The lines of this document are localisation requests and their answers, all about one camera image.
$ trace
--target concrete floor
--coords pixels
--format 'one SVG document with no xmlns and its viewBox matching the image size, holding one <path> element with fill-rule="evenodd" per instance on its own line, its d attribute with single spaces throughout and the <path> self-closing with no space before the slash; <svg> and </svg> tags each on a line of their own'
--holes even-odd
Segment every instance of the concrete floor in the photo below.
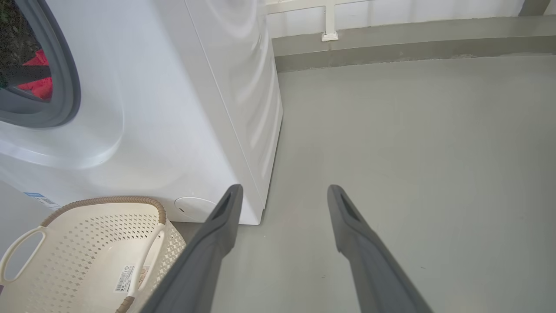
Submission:
<svg viewBox="0 0 556 313">
<path fill-rule="evenodd" d="M 326 204 L 344 187 L 435 312 L 553 312 L 556 57 L 279 75 L 263 222 L 241 226 L 212 312 L 359 312 Z M 196 227 L 177 225 L 185 237 Z"/>
</svg>

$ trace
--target laundry basket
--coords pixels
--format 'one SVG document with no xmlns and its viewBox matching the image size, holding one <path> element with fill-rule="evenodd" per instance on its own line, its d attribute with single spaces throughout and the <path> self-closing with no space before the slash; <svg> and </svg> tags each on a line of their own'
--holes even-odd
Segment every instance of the laundry basket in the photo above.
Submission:
<svg viewBox="0 0 556 313">
<path fill-rule="evenodd" d="M 6 265 L 35 233 L 42 239 L 19 274 Z M 0 262 L 0 311 L 5 313 L 137 312 L 185 241 L 164 207 L 146 197 L 70 203 L 27 232 Z"/>
</svg>

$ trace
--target label sticker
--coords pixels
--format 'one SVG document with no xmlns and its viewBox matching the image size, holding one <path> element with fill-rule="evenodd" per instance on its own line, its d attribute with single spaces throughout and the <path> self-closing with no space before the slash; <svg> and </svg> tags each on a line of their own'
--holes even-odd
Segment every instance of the label sticker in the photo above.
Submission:
<svg viewBox="0 0 556 313">
<path fill-rule="evenodd" d="M 59 209 L 61 206 L 55 204 L 54 201 L 48 199 L 47 197 L 41 195 L 40 193 L 32 193 L 32 192 L 24 192 L 24 194 L 28 195 L 31 198 L 39 201 L 40 203 L 44 204 L 50 209 Z"/>
<path fill-rule="evenodd" d="M 141 275 L 139 276 L 139 286 L 141 286 L 141 283 L 143 283 L 145 276 L 147 276 L 148 268 L 148 266 L 143 266 Z M 120 277 L 118 279 L 118 283 L 116 284 L 116 288 L 114 288 L 114 292 L 127 293 L 130 290 L 131 277 L 134 269 L 135 266 L 133 265 L 127 265 L 123 267 L 122 273 L 120 274 Z"/>
</svg>

